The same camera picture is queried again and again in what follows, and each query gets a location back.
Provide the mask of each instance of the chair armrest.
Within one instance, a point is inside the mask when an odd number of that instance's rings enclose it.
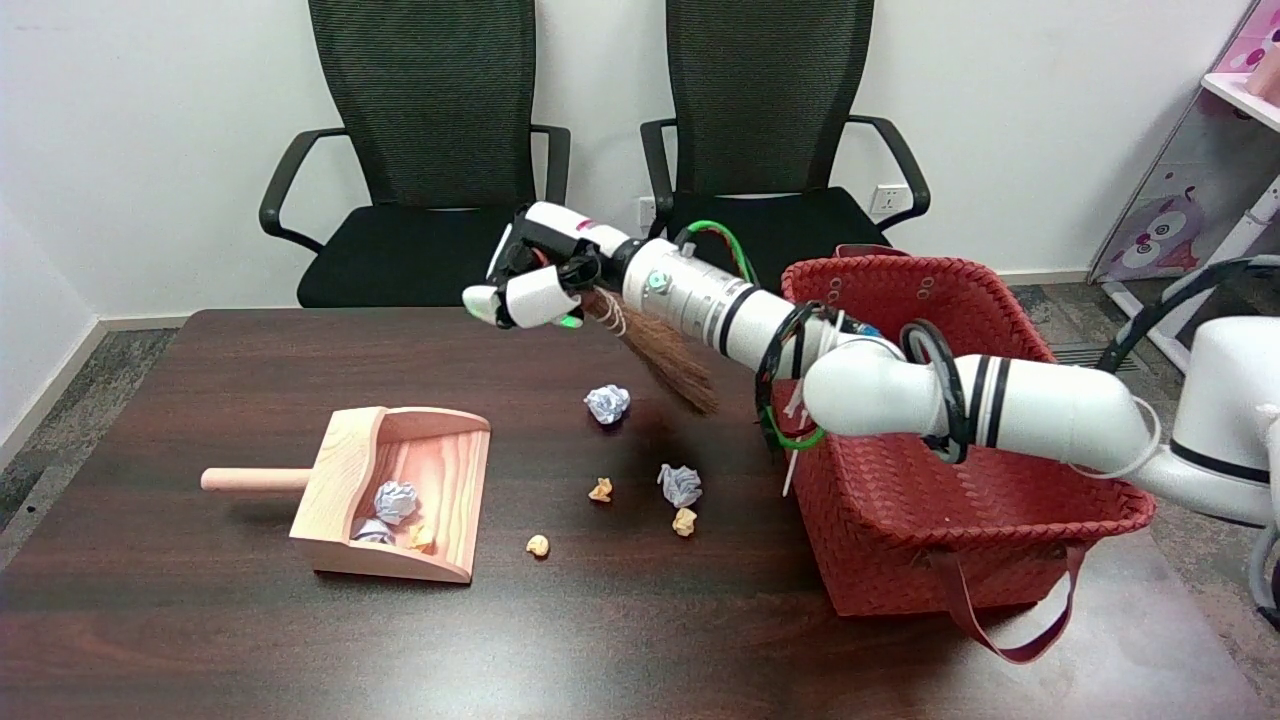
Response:
[[[293,178],[297,177],[298,168],[302,167],[302,160],[311,151],[311,146],[321,137],[338,135],[347,135],[347,131],[344,128],[329,128],[300,132],[293,138],[293,142],[289,143],[289,147],[284,150],[284,156],[280,158],[280,163],[275,167],[271,182],[266,184],[266,195],[262,196],[262,205],[257,209],[257,222],[262,225],[262,232],[273,237],[282,237],[289,242],[296,242],[312,252],[320,252],[324,247],[323,245],[280,224],[280,208],[284,206],[284,197],[289,193],[289,186],[293,184]]]
[[[667,164],[667,143],[662,140],[662,128],[673,127],[676,118],[650,120],[640,126],[640,143],[644,145],[644,160],[649,165],[649,186],[653,188],[653,201],[658,210],[657,227],[667,224],[676,206],[675,193],[671,190],[671,167]]]
[[[529,132],[547,136],[547,200],[564,205],[568,197],[568,128],[556,126],[529,126]]]
[[[897,126],[886,118],[874,118],[872,115],[849,115],[849,122],[863,123],[876,128],[884,145],[888,146],[890,152],[893,154],[893,160],[897,161],[899,169],[902,170],[902,177],[906,178],[906,187],[911,190],[911,206],[876,223],[876,228],[884,232],[902,220],[919,218],[928,211],[929,186],[924,182],[924,173],[920,172],[920,165],[915,161],[915,155],[911,154],[906,140],[902,138],[902,133],[897,132]]]

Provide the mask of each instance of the black office chair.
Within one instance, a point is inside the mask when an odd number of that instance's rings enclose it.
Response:
[[[293,138],[266,188],[268,234],[316,252],[305,307],[461,305],[515,210],[535,200],[530,132],[548,136],[547,199],[564,202],[570,132],[530,124],[534,0],[310,0],[343,127]],[[280,224],[321,137],[346,135],[372,205],[329,242]]]
[[[667,0],[667,64],[676,117],[644,123],[658,218],[668,237],[700,219],[739,237],[760,283],[777,291],[796,260],[841,243],[888,245],[884,231],[923,215],[929,188],[906,141],[884,118],[850,115],[872,33],[873,0]],[[897,160],[913,205],[873,223],[829,187],[846,123],[874,127]],[[676,187],[662,128],[676,127]],[[769,199],[727,195],[790,193]],[[721,242],[699,256],[733,270]]]

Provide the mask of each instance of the wooden dustpan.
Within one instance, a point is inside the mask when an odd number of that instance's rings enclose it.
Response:
[[[301,492],[289,537],[315,570],[470,583],[489,421],[440,407],[360,407],[329,420],[310,470],[210,468],[212,492]],[[417,511],[392,528],[396,544],[351,539],[352,524],[374,516],[387,480],[417,491]],[[434,544],[410,547],[417,525]]]

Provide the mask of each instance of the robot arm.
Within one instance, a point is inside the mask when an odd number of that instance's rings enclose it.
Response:
[[[490,324],[532,327],[571,313],[575,293],[591,287],[621,293],[630,307],[753,370],[795,313],[791,302],[692,256],[691,245],[632,240],[547,202],[512,223],[488,283],[468,288],[463,300]],[[806,320],[804,331],[783,345],[777,377],[804,378],[805,406],[827,432],[954,432],[934,368],[906,363],[891,342],[826,319]],[[836,341],[823,342],[832,333]],[[1158,450],[1129,389],[1100,370],[957,357],[963,392],[954,400],[969,416],[966,442],[1123,475],[1198,512],[1261,527],[1280,519],[1280,482],[1267,478],[1275,480],[1280,468],[1276,356],[1280,319],[1207,323],[1174,442]],[[1272,407],[1268,421],[1263,407]]]

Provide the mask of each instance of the crumpled yellow paper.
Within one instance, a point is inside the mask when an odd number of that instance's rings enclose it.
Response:
[[[435,532],[426,525],[413,525],[408,532],[408,546],[419,552],[435,550]]]
[[[687,507],[681,507],[676,512],[676,519],[671,521],[671,529],[676,530],[676,534],[687,538],[694,534],[694,520],[698,519],[698,514]]]
[[[529,543],[525,546],[525,552],[532,552],[534,557],[547,557],[550,548],[552,543],[547,539],[547,536],[534,536],[529,538]]]
[[[591,492],[586,493],[586,497],[590,497],[595,502],[613,502],[613,498],[609,497],[611,492],[613,492],[613,480],[596,478],[595,487],[591,488]]]

